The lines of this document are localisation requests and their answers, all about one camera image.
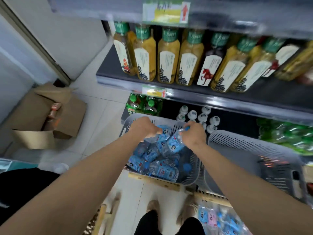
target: shelf label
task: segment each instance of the shelf label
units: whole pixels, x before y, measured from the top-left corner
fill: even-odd
[[[153,88],[153,87],[143,86],[142,87],[142,93],[144,95],[150,95],[150,96],[165,98],[166,89],[165,88]]]
[[[168,24],[187,24],[190,2],[182,0],[147,0],[142,5],[142,20]]]

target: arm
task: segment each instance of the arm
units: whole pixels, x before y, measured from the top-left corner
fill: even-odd
[[[206,145],[202,125],[188,124],[183,142],[200,158],[253,235],[312,234],[313,210],[309,206],[233,164]]]
[[[80,161],[40,192],[1,227],[0,234],[82,234],[145,137],[162,133],[148,117],[122,137]]]

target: gray plastic basket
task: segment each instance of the gray plastic basket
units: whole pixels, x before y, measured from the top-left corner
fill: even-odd
[[[129,116],[125,120],[124,126],[123,126],[122,131],[121,131],[119,136],[121,137],[124,133],[126,133],[129,130],[129,128],[130,128],[132,122],[134,122],[134,120],[141,118],[141,117],[144,117],[144,116],[149,117],[151,122],[154,123],[155,125],[168,125],[168,126],[170,126],[172,129],[171,135],[173,135],[176,132],[176,130],[181,129],[185,124],[185,122],[180,122],[180,121],[166,119],[166,118],[157,117],[157,116],[151,116],[151,115],[145,115],[145,114],[132,114],[131,116]],[[192,165],[192,170],[191,170],[190,175],[179,184],[182,184],[184,186],[189,186],[189,185],[195,183],[196,180],[198,179],[201,161],[194,153],[192,153],[192,155],[190,156],[190,164]]]
[[[293,150],[225,130],[212,133],[208,145],[248,172],[302,202],[307,201],[302,162]],[[205,169],[201,169],[197,183],[201,189],[224,195]]]

